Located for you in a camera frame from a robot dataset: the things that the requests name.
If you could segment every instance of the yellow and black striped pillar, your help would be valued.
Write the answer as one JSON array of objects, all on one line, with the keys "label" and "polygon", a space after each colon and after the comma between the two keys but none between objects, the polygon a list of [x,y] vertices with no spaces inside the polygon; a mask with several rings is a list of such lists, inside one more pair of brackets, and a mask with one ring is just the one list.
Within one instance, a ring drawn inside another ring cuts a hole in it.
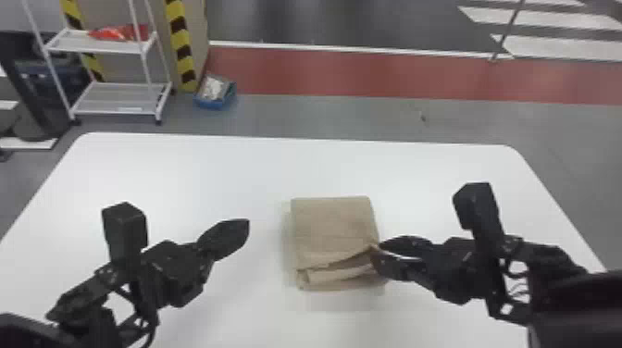
[{"label": "yellow and black striped pillar", "polygon": [[197,79],[194,72],[190,32],[186,24],[186,8],[181,0],[165,0],[165,2],[170,27],[170,43],[177,59],[177,72],[180,74],[181,88],[186,92],[194,92]]},{"label": "yellow and black striped pillar", "polygon": [[[80,13],[80,10],[78,9],[78,4],[76,4],[76,0],[60,0],[60,6],[63,9],[63,13],[65,14],[65,18],[67,19],[67,23],[70,28],[79,31],[84,30],[84,25],[82,24],[82,15]],[[97,61],[97,57],[94,54],[82,54],[82,61],[86,65],[86,68],[92,72],[96,80],[104,80],[104,72],[102,70],[102,66],[101,64],[99,64],[99,61]]]}]

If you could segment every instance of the beige towel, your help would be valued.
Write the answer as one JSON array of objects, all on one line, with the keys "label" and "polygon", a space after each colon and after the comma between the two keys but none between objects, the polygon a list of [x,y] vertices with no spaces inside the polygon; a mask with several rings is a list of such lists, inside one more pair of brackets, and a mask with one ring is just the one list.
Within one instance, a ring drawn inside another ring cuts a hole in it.
[{"label": "beige towel", "polygon": [[380,285],[368,251],[379,236],[367,197],[292,200],[297,283],[306,290]]}]

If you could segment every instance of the metal pole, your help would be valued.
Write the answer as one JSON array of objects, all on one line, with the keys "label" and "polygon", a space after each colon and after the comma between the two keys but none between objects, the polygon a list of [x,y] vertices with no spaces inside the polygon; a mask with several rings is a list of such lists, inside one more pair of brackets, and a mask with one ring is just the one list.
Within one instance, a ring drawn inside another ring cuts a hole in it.
[{"label": "metal pole", "polygon": [[514,22],[516,22],[516,17],[518,17],[518,12],[520,12],[520,10],[523,9],[523,5],[525,5],[525,1],[526,0],[518,0],[518,4],[516,5],[516,8],[514,9],[514,13],[512,13],[512,17],[510,18],[510,21],[507,22],[507,25],[505,26],[504,36],[501,37],[497,50],[492,54],[490,58],[491,62],[496,61],[497,56],[501,53],[501,51],[504,50],[505,39],[507,39],[507,36],[510,34],[510,32],[512,32],[512,28],[514,27]]},{"label": "metal pole", "polygon": [[147,7],[147,15],[149,16],[149,21],[151,22],[151,25],[154,26],[157,49],[160,51],[160,58],[162,59],[162,66],[164,66],[164,73],[167,75],[167,82],[170,82],[170,72],[168,71],[167,59],[164,55],[164,48],[162,48],[162,43],[160,43],[160,35],[157,33],[156,18],[154,17],[154,12],[151,9],[151,4],[149,3],[149,0],[144,0],[144,5]]},{"label": "metal pole", "polygon": [[26,12],[26,17],[28,18],[28,22],[32,26],[32,30],[34,31],[34,37],[37,40],[37,43],[41,47],[41,52],[44,54],[45,63],[47,67],[50,69],[50,73],[52,74],[52,79],[54,80],[54,84],[56,85],[56,89],[58,90],[58,94],[60,95],[60,99],[63,102],[63,105],[67,109],[67,113],[69,115],[69,119],[71,121],[75,121],[76,117],[71,112],[71,105],[69,104],[69,100],[67,95],[65,94],[65,90],[63,90],[63,85],[60,84],[60,79],[56,74],[56,69],[54,68],[54,64],[52,63],[52,58],[50,57],[50,53],[47,51],[47,47],[45,47],[44,40],[41,38],[41,33],[39,32],[39,27],[37,23],[34,21],[34,17],[32,16],[31,7],[28,5],[28,0],[21,0],[21,6],[24,8],[24,12]]},{"label": "metal pole", "polygon": [[128,0],[128,5],[130,6],[130,15],[131,22],[134,27],[134,35],[136,36],[136,43],[138,44],[138,49],[141,52],[141,62],[143,63],[144,77],[147,80],[147,100],[149,102],[152,101],[152,97],[154,96],[154,90],[151,82],[151,75],[149,74],[149,67],[147,66],[147,52],[143,49],[143,37],[141,36],[141,31],[138,26],[138,19],[136,17],[136,8],[134,7],[134,0]]}]

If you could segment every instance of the wire shelf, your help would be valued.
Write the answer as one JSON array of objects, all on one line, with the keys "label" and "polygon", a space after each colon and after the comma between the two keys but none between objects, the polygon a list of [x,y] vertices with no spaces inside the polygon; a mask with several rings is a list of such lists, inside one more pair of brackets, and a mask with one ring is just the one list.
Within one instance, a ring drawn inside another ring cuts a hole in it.
[{"label": "wire shelf", "polygon": [[76,31],[65,28],[45,45],[52,52],[85,52],[111,53],[122,55],[139,55],[148,52],[156,40],[157,33],[152,31],[149,39],[143,42],[135,41],[105,41],[89,36],[87,31]]},{"label": "wire shelf", "polygon": [[92,82],[71,108],[75,114],[140,114],[159,113],[170,94],[171,83],[103,83]]}]

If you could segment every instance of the white wall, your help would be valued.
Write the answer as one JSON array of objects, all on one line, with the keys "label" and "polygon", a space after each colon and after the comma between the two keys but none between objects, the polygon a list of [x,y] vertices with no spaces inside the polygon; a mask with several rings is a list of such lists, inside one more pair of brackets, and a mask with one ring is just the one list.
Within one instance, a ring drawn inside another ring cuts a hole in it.
[{"label": "white wall", "polygon": [[[39,30],[59,31],[63,28],[58,0],[26,0],[31,6]],[[0,31],[31,31],[21,0],[0,0]]]}]

